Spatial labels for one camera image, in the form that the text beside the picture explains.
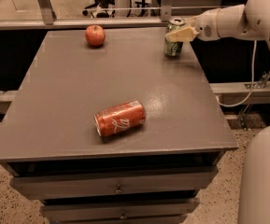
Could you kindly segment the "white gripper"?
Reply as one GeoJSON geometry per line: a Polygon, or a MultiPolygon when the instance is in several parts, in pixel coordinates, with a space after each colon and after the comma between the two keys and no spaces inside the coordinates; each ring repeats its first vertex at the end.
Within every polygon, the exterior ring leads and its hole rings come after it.
{"type": "Polygon", "coordinates": [[[191,26],[173,30],[165,35],[169,42],[191,42],[196,37],[203,41],[218,40],[217,17],[219,9],[211,9],[200,14],[195,21],[195,28],[191,26]]]}

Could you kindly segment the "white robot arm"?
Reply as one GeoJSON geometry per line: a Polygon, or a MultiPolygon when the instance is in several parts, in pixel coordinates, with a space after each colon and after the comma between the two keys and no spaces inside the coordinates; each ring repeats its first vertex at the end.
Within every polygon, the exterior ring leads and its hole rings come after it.
{"type": "MultiPolygon", "coordinates": [[[[170,42],[224,37],[263,40],[270,50],[270,0],[248,0],[244,5],[211,9],[165,35],[170,42]]],[[[257,133],[248,146],[237,224],[270,224],[270,126],[257,133]]]]}

